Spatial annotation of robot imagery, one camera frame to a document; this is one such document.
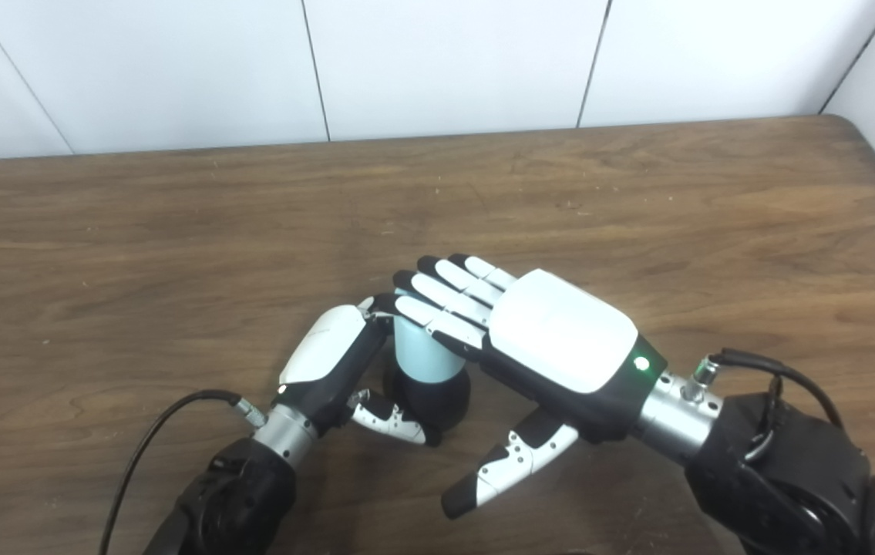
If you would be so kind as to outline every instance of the black object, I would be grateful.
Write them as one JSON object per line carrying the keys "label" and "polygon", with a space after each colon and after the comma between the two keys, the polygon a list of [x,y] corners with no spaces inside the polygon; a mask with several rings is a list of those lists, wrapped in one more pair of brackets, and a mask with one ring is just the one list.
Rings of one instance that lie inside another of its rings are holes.
{"label": "black object", "polygon": [[387,330],[378,321],[368,321],[341,361],[328,374],[313,382],[287,385],[272,404],[285,405],[310,419],[318,436],[348,421],[352,409],[348,397],[372,361],[385,344]]}
{"label": "black object", "polygon": [[[639,369],[635,365],[639,356],[649,362],[648,368]],[[482,370],[536,401],[550,414],[563,417],[582,439],[592,443],[625,439],[660,372],[666,368],[666,358],[638,336],[609,382],[592,393],[575,393],[496,350],[489,336],[482,343]]]}
{"label": "black object", "polygon": [[143,555],[262,555],[295,497],[293,468],[254,439],[239,439],[180,494]]}
{"label": "black object", "polygon": [[838,426],[779,401],[768,449],[746,461],[771,401],[768,393],[724,400],[685,468],[698,505],[750,555],[875,555],[875,477]]}
{"label": "black object", "polygon": [[[225,401],[234,407],[240,400],[242,400],[242,396],[223,389],[202,389],[180,398],[176,403],[170,405],[167,410],[162,411],[162,413],[156,417],[153,424],[150,425],[148,431],[146,431],[146,435],[139,440],[139,445],[136,447],[135,451],[132,452],[132,457],[126,464],[126,470],[123,471],[123,478],[119,482],[119,489],[116,490],[116,495],[114,495],[114,498],[112,499],[112,506],[109,508],[109,519],[105,522],[105,531],[102,533],[102,541],[98,547],[99,555],[107,555],[107,552],[109,552],[109,542],[112,541],[112,530],[116,526],[116,519],[119,517],[119,508],[121,507],[121,503],[123,503],[123,497],[126,496],[128,483],[132,479],[132,473],[135,471],[139,459],[142,458],[142,453],[144,453],[146,447],[149,446],[149,442],[152,442],[153,436],[156,435],[156,432],[159,432],[160,429],[163,428],[163,424],[166,424],[167,419],[172,417],[176,411],[179,411],[190,403],[194,403],[194,401],[201,400]],[[175,526],[179,526],[180,523],[168,521],[168,523],[163,523],[163,525],[168,526],[170,530],[175,530]]]}
{"label": "black object", "polygon": [[842,424],[842,416],[838,414],[838,408],[835,407],[835,403],[828,397],[828,394],[821,389],[821,386],[818,386],[809,377],[785,365],[785,363],[776,361],[774,358],[768,358],[768,356],[756,355],[755,352],[740,351],[737,348],[723,348],[722,352],[719,352],[717,355],[711,355],[708,359],[718,363],[718,365],[742,366],[743,368],[762,370],[762,372],[769,372],[772,375],[786,377],[786,379],[806,389],[817,399],[831,424],[838,426],[838,428],[845,428]]}
{"label": "black object", "polygon": [[465,368],[461,368],[444,382],[417,382],[399,367],[392,352],[385,356],[383,393],[420,425],[447,432],[468,414],[472,379]]}

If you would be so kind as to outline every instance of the black fingertip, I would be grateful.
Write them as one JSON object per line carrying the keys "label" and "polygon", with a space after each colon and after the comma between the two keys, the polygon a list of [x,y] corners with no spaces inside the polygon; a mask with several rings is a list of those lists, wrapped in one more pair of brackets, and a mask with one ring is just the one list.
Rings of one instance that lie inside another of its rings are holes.
{"label": "black fingertip", "polygon": [[440,496],[440,506],[444,516],[454,520],[464,516],[477,506],[476,494],[479,491],[479,477],[476,474],[465,476]]}
{"label": "black fingertip", "polygon": [[392,417],[392,407],[395,407],[395,403],[370,389],[368,398],[362,401],[362,406],[377,419],[388,419]]}
{"label": "black fingertip", "polygon": [[423,429],[423,445],[428,447],[438,447],[442,440],[444,440],[444,435],[441,433],[440,429],[433,428],[431,425],[422,424],[420,428]]}
{"label": "black fingertip", "polygon": [[455,355],[466,359],[466,361],[478,362],[480,356],[482,356],[482,352],[477,350],[477,348],[462,343],[457,338],[445,334],[444,331],[434,331],[434,333],[430,334],[430,337],[433,337],[434,341],[443,345],[448,351],[454,352]]}
{"label": "black fingertip", "polygon": [[395,300],[398,298],[397,294],[377,294],[374,306],[383,312],[399,314],[399,309],[395,306]]}
{"label": "black fingertip", "polygon": [[479,468],[482,468],[489,463],[495,463],[497,460],[502,460],[503,458],[509,458],[509,450],[501,445],[494,446],[493,449],[491,449],[489,453],[479,461]]}
{"label": "black fingertip", "polygon": [[522,419],[522,422],[519,422],[513,431],[527,446],[539,449],[547,440],[553,438],[563,425],[564,423],[560,419],[554,418],[543,407],[538,407],[537,410],[532,411],[526,418]]}
{"label": "black fingertip", "polygon": [[437,274],[437,263],[440,262],[440,260],[439,257],[426,255],[420,257],[420,260],[416,261],[416,268],[424,274],[430,275],[431,278],[438,278],[438,280],[441,280],[440,274]]}
{"label": "black fingertip", "polygon": [[416,272],[412,270],[397,271],[397,273],[392,275],[392,284],[404,291],[416,293],[416,289],[413,288],[413,275],[416,275]]}
{"label": "black fingertip", "polygon": [[472,255],[463,255],[461,253],[454,253],[451,256],[447,257],[447,260],[457,264],[457,266],[461,267],[462,270],[468,270],[468,267],[465,266],[465,260],[468,260]]}

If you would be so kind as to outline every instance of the panel seam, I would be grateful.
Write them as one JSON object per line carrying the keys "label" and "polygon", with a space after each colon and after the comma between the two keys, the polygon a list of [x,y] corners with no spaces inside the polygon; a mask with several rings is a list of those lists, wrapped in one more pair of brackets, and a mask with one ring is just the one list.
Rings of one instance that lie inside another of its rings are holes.
{"label": "panel seam", "polygon": [[307,45],[311,50],[311,63],[314,64],[314,82],[317,83],[317,97],[321,101],[321,117],[324,117],[324,133],[331,142],[331,127],[328,126],[328,110],[324,106],[324,91],[321,91],[321,73],[317,67],[317,56],[314,54],[314,38],[311,36],[311,24],[307,19],[307,0],[300,0],[300,7],[304,11],[304,29],[307,29]]}
{"label": "panel seam", "polygon": [[602,25],[598,29],[598,42],[595,43],[595,55],[591,57],[591,67],[588,70],[588,82],[584,85],[584,96],[581,97],[581,109],[577,112],[577,123],[574,124],[575,129],[581,127],[581,119],[584,116],[584,107],[588,104],[588,92],[591,91],[591,81],[595,77],[595,66],[598,63],[598,52],[602,49],[602,36],[605,35],[605,27],[609,22],[609,14],[612,13],[612,2],[607,0],[605,5],[605,15],[602,15]]}

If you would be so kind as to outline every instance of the white finger segment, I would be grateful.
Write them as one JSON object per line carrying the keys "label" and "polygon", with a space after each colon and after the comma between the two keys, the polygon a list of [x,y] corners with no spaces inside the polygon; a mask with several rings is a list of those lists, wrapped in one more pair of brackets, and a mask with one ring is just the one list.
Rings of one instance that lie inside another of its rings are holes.
{"label": "white finger segment", "polygon": [[422,327],[431,336],[440,331],[440,333],[455,338],[455,340],[476,348],[476,350],[482,348],[482,338],[486,333],[450,312],[444,312],[422,300],[409,298],[409,296],[401,296],[396,299],[395,309],[402,316],[406,316],[406,319]]}
{"label": "white finger segment", "polygon": [[497,288],[505,291],[509,285],[514,284],[516,278],[507,271],[501,270],[499,267],[494,267],[492,264],[480,259],[479,257],[469,256],[465,259],[465,270],[468,270],[471,275],[475,275],[480,280],[488,281],[490,284],[496,285]]}
{"label": "white finger segment", "polygon": [[494,306],[502,296],[501,289],[497,288],[496,285],[480,280],[451,261],[437,261],[434,264],[434,270],[437,271],[442,280],[451,284],[452,288],[458,289],[471,298],[479,299],[489,306]]}
{"label": "white finger segment", "polygon": [[447,285],[441,284],[440,281],[427,274],[413,275],[410,284],[417,294],[423,295],[424,298],[430,299],[438,306],[443,306],[444,310],[471,320],[472,323],[479,326],[489,326],[491,309],[475,299],[459,294],[458,291],[448,288]]}

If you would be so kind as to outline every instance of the white back of hand cover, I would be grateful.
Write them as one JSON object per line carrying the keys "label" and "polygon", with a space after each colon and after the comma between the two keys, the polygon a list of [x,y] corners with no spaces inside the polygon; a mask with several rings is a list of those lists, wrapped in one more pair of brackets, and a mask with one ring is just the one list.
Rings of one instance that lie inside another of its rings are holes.
{"label": "white back of hand cover", "polygon": [[498,351],[577,393],[609,382],[638,337],[628,316],[543,270],[507,288],[489,333]]}

